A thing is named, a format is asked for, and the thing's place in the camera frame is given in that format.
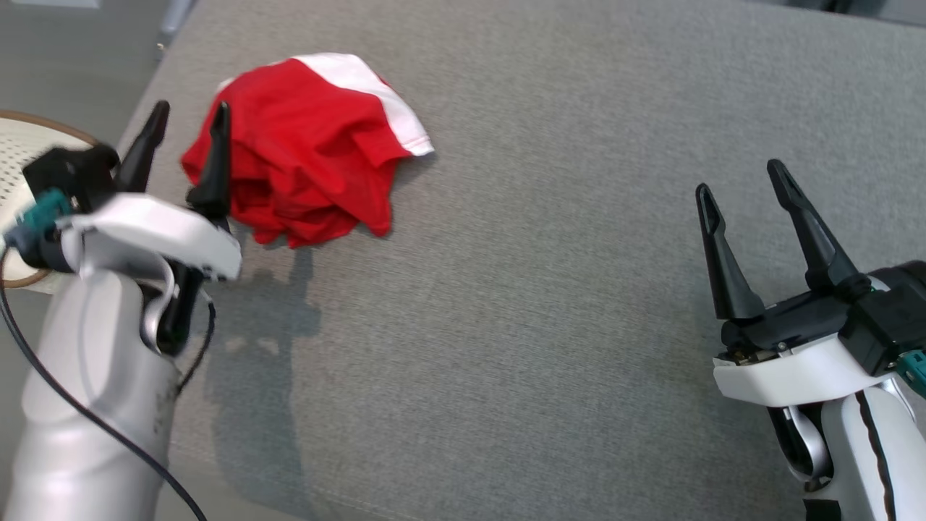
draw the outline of teal connector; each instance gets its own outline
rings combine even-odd
[[[55,227],[59,217],[70,215],[73,210],[64,192],[50,188],[35,199],[35,205],[16,219],[17,224],[25,226],[37,234],[43,234]]]
[[[926,353],[916,349],[897,360],[897,373],[911,389],[926,398]]]

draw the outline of red and white fabric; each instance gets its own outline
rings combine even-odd
[[[291,248],[392,224],[389,191],[398,159],[433,152],[411,108],[353,55],[292,57],[219,86],[181,164],[193,183],[209,150],[219,101],[231,108],[231,216],[261,244]]]

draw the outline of laundry basket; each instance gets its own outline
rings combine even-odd
[[[0,232],[8,230],[16,222],[17,215],[34,202],[22,176],[22,167],[54,146],[80,150],[94,144],[96,140],[90,135],[67,125],[21,112],[0,110]],[[15,250],[6,256],[5,287],[29,286],[46,275],[47,270],[32,268]]]

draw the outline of white fabric stripe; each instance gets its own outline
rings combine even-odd
[[[424,156],[434,151],[431,139],[424,132],[415,112],[359,57],[319,53],[294,58],[336,87],[377,96],[382,102],[395,139],[413,156]]]

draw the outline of gray table surface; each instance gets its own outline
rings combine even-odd
[[[131,127],[172,104],[156,195],[220,81],[298,54],[363,57],[438,152],[386,239],[244,241],[172,461],[306,519],[802,518],[765,411],[714,386],[694,189],[767,302],[804,290],[772,157],[860,268],[926,256],[923,49],[726,0],[202,2]]]

